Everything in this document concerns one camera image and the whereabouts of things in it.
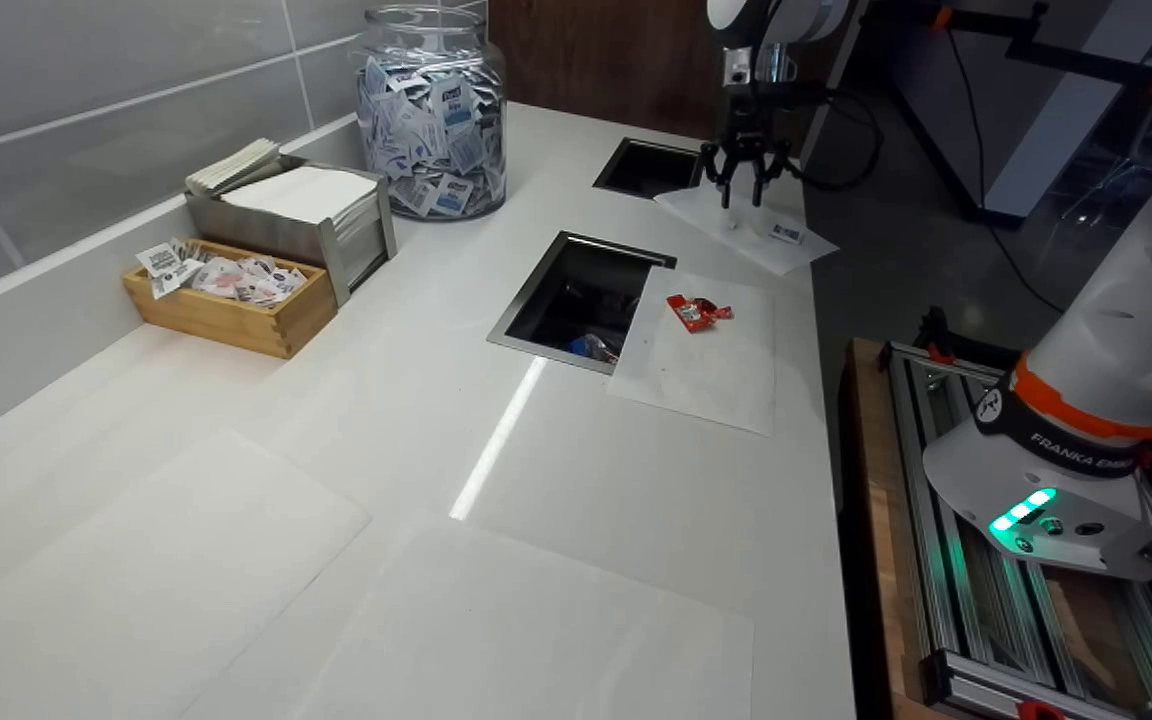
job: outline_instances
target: jar lid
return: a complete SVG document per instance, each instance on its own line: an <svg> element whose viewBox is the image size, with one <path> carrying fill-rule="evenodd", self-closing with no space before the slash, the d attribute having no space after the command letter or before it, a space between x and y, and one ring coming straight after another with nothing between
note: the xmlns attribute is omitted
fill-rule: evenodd
<svg viewBox="0 0 1152 720"><path fill-rule="evenodd" d="M395 33L424 33L424 37L468 37L483 27L483 14L487 11L481 0L365 6L367 25L384 25Z"/></svg>

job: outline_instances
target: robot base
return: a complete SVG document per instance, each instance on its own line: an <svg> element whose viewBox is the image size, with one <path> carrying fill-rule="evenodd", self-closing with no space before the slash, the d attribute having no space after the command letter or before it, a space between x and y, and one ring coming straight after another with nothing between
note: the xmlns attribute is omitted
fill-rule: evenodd
<svg viewBox="0 0 1152 720"><path fill-rule="evenodd" d="M1009 556L1152 578L1152 490L1135 473L1078 475L969 418L927 442L924 475Z"/></svg>

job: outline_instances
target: white countertop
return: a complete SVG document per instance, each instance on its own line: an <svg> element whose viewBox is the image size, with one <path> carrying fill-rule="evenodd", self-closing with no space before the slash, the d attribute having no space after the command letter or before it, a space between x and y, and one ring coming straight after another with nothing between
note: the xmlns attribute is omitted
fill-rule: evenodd
<svg viewBox="0 0 1152 720"><path fill-rule="evenodd" d="M135 328L9 410L0 717L850 717L813 277L596 190L624 132L512 109L287 365ZM763 289L772 429L487 343L558 229Z"/></svg>

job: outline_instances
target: glass jar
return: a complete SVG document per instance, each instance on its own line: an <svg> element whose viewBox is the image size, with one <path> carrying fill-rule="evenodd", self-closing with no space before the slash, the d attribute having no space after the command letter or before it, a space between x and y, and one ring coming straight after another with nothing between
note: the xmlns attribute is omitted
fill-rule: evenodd
<svg viewBox="0 0 1152 720"><path fill-rule="evenodd" d="M503 204L503 57L481 0L365 11L360 137L395 215L472 221Z"/></svg>

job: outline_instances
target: metal frame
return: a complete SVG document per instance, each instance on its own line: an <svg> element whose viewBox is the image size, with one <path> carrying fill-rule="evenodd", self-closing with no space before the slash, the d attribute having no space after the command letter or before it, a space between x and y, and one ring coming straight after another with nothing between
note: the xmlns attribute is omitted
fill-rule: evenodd
<svg viewBox="0 0 1152 720"><path fill-rule="evenodd" d="M945 670L945 689L946 689L945 701L956 706L1017 717L1017 706L1022 701L1040 701L1040 702L1050 702L1050 706L1078 717L1078 720L1130 720L1135 717L1126 706L1074 701L1066 692L1028 683L1018 676L995 670L995 666L976 663L969 657L935 652L932 663Z"/></svg>
<svg viewBox="0 0 1152 720"><path fill-rule="evenodd" d="M600 239L600 235L558 231L546 245L546 252L541 257L541 265L531 266L531 277L522 278L522 289L508 300L508 306L490 325L487 341L499 343L499 347L518 347L518 352L531 352L531 355L546 355L546 360L558 360L558 365L573 365L573 368L587 368L587 371L610 376L615 360L602 365L602 360L587 360L587 355L558 352L558 347L546 347L546 343L531 343L522 336L508 336L512 321L522 313L522 302L543 282L546 266L562 257L567 245L585 245L585 246L610 252L610 257L630 257L630 258L645 258L645 265L654 265L654 266L675 266L675 257L610 245L610 239Z"/></svg>
<svg viewBox="0 0 1152 720"><path fill-rule="evenodd" d="M890 398L897 398L897 430L899 430L899 454L904 454L904 496L907 496L907 516L912 516L912 537L916 537L916 560L919 560L919 578L924 578L924 621L927 621L927 637L932 647L946 647L959 652L959 632L953 622L953 602L945 590L945 548L932 537L935 521L932 521L932 496L912 489L907 475L919 475L924 467L924 440L912 436L919 430L916 415L912 415L912 392L904 392L899 383L912 383L912 371L904 365L897 365L890 355Z"/></svg>

